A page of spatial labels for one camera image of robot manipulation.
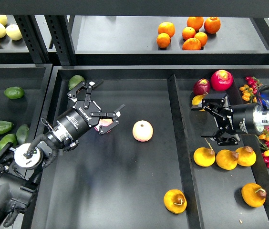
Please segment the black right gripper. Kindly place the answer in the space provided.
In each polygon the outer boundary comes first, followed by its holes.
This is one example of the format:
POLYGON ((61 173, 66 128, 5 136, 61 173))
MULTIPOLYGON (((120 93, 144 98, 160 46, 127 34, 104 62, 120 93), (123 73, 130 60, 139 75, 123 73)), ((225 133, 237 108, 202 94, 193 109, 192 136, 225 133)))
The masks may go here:
POLYGON ((229 106, 227 93, 206 94, 201 102, 191 107, 191 110, 204 110, 216 118, 226 120, 226 125, 212 135, 201 136, 216 141, 218 146, 238 145, 240 142, 238 134, 257 134, 257 123, 254 121, 257 109, 256 104, 229 106))

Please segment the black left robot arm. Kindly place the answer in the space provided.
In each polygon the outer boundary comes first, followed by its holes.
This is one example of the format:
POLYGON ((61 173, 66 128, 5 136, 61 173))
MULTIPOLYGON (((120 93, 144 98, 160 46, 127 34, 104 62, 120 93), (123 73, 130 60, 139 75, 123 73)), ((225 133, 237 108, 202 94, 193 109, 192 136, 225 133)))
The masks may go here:
POLYGON ((103 135, 119 124, 124 105, 102 112, 91 99, 92 91, 102 83, 81 81, 67 93, 74 104, 57 118, 56 125, 41 119, 47 133, 20 146, 9 142, 0 151, 0 225, 10 227, 26 211, 39 189, 35 180, 60 152, 74 150, 79 138, 93 127, 99 127, 98 133, 103 135))

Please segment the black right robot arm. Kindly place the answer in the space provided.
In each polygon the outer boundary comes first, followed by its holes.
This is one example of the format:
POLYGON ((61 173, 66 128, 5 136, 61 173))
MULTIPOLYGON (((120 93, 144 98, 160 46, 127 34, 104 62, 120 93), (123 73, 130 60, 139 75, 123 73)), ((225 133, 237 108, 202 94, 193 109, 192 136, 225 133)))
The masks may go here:
POLYGON ((227 93, 208 94, 191 110, 205 110, 218 130, 208 138, 219 146, 235 146, 239 135, 259 135, 269 126, 269 84, 257 88, 256 103, 231 105, 227 93))

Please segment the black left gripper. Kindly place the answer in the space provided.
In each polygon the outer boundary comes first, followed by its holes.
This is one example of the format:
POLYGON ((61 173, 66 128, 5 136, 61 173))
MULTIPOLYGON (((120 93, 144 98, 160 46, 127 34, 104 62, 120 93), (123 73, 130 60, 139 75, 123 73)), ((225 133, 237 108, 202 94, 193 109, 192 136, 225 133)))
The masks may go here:
POLYGON ((118 118, 121 116, 121 110, 125 107, 124 104, 113 112, 101 112, 101 108, 95 101, 90 102, 92 91, 103 81, 104 79, 97 82, 81 81, 67 93, 68 99, 75 104, 60 115, 56 122, 59 126, 62 126, 68 138, 77 140, 92 127, 100 135, 104 135, 119 124, 118 118), (77 98, 77 94, 80 93, 84 94, 84 100, 77 98))

